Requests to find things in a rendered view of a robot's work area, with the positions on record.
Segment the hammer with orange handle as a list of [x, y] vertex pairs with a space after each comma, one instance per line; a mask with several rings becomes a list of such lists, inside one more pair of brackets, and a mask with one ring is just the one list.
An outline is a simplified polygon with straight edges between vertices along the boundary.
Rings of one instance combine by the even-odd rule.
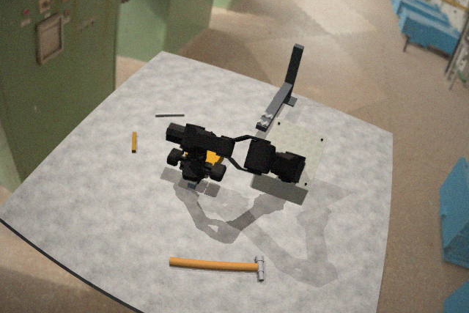
[[181, 259], [178, 257], [170, 257], [170, 266], [210, 269], [210, 270], [236, 270], [236, 271], [257, 271], [259, 281], [264, 281], [264, 259], [262, 255], [255, 256], [256, 263], [240, 263], [240, 262], [216, 262], [203, 261], [197, 259]]

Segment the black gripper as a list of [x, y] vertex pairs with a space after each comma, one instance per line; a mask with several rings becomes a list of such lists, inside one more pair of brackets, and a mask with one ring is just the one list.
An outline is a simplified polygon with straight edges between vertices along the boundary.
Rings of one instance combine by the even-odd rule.
[[[172, 149], [168, 155], [167, 164], [172, 165], [172, 166], [177, 166], [178, 161], [181, 161], [180, 170], [183, 170], [185, 159], [186, 159], [186, 157], [184, 157], [183, 155], [184, 155], [183, 151], [175, 149], [175, 148]], [[203, 167], [206, 171], [204, 178], [209, 177], [211, 180], [215, 180], [217, 182], [220, 182], [222, 180], [226, 172], [226, 166], [220, 163], [216, 163], [216, 162], [214, 163], [214, 165], [212, 163], [205, 162], [207, 159], [207, 151], [203, 154], [195, 154], [195, 155], [188, 153], [188, 156], [191, 156], [191, 159], [194, 159], [194, 160], [197, 160], [197, 158], [201, 159], [203, 163]]]

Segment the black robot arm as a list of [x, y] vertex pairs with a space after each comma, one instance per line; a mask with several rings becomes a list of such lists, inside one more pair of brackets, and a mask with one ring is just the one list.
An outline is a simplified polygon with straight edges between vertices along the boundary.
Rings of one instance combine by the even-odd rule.
[[[235, 142], [247, 139], [252, 140], [244, 163], [245, 169], [243, 169], [231, 156]], [[306, 157], [295, 153], [276, 152], [271, 141], [265, 139], [249, 135], [237, 138], [217, 137], [212, 131], [206, 131], [201, 126], [189, 123], [186, 123], [186, 126], [170, 123], [166, 130], [166, 140], [179, 144], [183, 152], [192, 155], [203, 154], [207, 150], [215, 152], [215, 155], [227, 158], [236, 169], [244, 172], [262, 175], [270, 171], [286, 183], [299, 183], [306, 161]], [[182, 177], [195, 183], [204, 179], [205, 174], [201, 159], [194, 160], [187, 155]]]

